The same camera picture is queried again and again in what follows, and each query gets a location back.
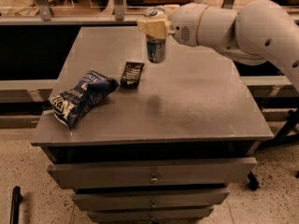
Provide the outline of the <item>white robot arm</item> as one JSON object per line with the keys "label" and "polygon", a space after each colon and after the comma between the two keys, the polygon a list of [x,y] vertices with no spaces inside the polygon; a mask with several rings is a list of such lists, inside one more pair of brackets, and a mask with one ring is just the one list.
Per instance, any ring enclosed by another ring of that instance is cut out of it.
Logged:
{"label": "white robot arm", "polygon": [[254,0],[240,10],[189,3],[150,7],[137,20],[145,35],[208,47],[233,61],[273,64],[299,91],[299,26],[278,4]]}

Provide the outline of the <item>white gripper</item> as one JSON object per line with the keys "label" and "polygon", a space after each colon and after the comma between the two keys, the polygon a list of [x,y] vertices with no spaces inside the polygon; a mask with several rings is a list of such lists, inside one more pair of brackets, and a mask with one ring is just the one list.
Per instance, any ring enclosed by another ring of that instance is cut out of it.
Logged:
{"label": "white gripper", "polygon": [[175,32],[173,37],[180,45],[197,47],[197,30],[207,8],[208,5],[197,3],[165,5],[165,14],[172,16],[171,21],[167,18],[138,19],[136,23],[141,33],[160,39],[166,39],[171,34],[172,23]]}

